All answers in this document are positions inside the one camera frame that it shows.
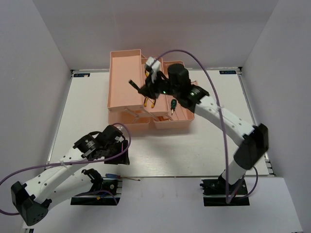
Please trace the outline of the blue red handled screwdriver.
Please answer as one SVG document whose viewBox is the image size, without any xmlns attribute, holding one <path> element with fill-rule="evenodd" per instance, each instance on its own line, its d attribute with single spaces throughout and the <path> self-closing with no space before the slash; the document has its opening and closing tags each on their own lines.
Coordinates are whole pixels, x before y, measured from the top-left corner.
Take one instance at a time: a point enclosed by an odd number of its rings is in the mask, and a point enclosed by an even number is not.
<svg viewBox="0 0 311 233">
<path fill-rule="evenodd" d="M 129 177 L 125 177 L 125 176 L 121 176 L 117 174 L 111 174 L 111 173 L 106 173 L 105 177 L 110 178 L 110 179 L 118 179 L 118 180 L 126 179 L 126 180 L 140 181 L 140 179 L 129 178 Z"/>
</svg>

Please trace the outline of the pink plastic toolbox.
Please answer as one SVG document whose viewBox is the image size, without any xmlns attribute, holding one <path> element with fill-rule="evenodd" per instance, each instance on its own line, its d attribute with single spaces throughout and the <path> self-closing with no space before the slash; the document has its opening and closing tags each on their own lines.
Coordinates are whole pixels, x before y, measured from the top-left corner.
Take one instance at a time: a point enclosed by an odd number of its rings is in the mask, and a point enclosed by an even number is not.
<svg viewBox="0 0 311 233">
<path fill-rule="evenodd" d="M 110 53 L 108 123 L 122 123 L 131 131 L 187 128 L 194 113 L 178 104 L 171 115 L 171 96 L 146 100 L 129 84 L 133 80 L 138 86 L 144 85 L 146 61 L 140 49 Z"/>
</svg>

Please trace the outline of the stubby green screwdriver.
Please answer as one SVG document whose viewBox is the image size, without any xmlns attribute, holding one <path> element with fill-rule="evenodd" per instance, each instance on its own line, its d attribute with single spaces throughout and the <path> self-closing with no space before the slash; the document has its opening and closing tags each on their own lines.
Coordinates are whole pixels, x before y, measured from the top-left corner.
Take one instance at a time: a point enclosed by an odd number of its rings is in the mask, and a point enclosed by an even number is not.
<svg viewBox="0 0 311 233">
<path fill-rule="evenodd" d="M 176 107 L 177 107 L 177 100 L 172 99 L 171 100 L 171 115 L 173 115 L 173 113 L 175 112 Z"/>
</svg>

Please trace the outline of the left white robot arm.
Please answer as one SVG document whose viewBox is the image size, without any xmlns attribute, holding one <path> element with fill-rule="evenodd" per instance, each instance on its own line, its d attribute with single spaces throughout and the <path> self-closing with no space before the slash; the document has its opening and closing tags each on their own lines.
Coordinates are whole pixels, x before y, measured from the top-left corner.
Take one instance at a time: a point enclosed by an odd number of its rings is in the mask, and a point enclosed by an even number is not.
<svg viewBox="0 0 311 233">
<path fill-rule="evenodd" d="M 124 135 L 119 126 L 114 123 L 102 132 L 82 136 L 58 163 L 49 164 L 36 177 L 11 186 L 12 203 L 27 226 L 37 224 L 49 210 L 72 197 L 109 195 L 116 199 L 117 181 L 85 166 L 96 162 L 129 164 L 131 135 Z"/>
</svg>

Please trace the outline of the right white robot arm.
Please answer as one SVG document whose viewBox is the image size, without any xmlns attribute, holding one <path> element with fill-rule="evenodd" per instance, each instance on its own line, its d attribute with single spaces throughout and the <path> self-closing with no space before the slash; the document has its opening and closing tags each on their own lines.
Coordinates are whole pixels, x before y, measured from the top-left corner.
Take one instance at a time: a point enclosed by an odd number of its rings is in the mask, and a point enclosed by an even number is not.
<svg viewBox="0 0 311 233">
<path fill-rule="evenodd" d="M 192 84 L 189 71 L 182 64 L 170 65 L 167 75 L 149 66 L 145 70 L 147 77 L 142 87 L 129 81 L 139 94 L 153 100 L 161 94 L 174 97 L 182 107 L 223 130 L 238 146 L 233 161 L 226 166 L 219 181 L 224 193 L 232 193 L 237 188 L 237 181 L 267 152 L 268 128 L 264 124 L 251 125 L 221 108 L 206 90 Z"/>
</svg>

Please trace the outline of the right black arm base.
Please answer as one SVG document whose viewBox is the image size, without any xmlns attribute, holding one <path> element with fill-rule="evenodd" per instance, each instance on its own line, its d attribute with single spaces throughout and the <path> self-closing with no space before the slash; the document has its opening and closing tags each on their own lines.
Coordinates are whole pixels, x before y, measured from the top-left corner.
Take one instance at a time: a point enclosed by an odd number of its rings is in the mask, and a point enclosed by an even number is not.
<svg viewBox="0 0 311 233">
<path fill-rule="evenodd" d="M 229 204 L 226 203 L 225 182 L 220 179 L 201 180 L 200 187 L 203 191 L 205 207 L 223 206 L 249 206 L 249 197 L 245 180 L 239 180 L 234 185 L 229 185 L 229 195 L 233 196 Z"/>
</svg>

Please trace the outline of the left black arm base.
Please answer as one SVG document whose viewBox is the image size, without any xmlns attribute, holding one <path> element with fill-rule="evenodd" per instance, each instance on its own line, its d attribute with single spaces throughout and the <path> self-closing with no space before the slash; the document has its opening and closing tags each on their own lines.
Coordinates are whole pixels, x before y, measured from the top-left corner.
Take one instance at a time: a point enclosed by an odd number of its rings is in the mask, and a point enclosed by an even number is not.
<svg viewBox="0 0 311 233">
<path fill-rule="evenodd" d="M 121 199 L 122 180 L 106 178 L 95 169 L 82 170 L 90 178 L 92 186 L 88 192 L 71 198 L 75 206 L 117 206 Z"/>
</svg>

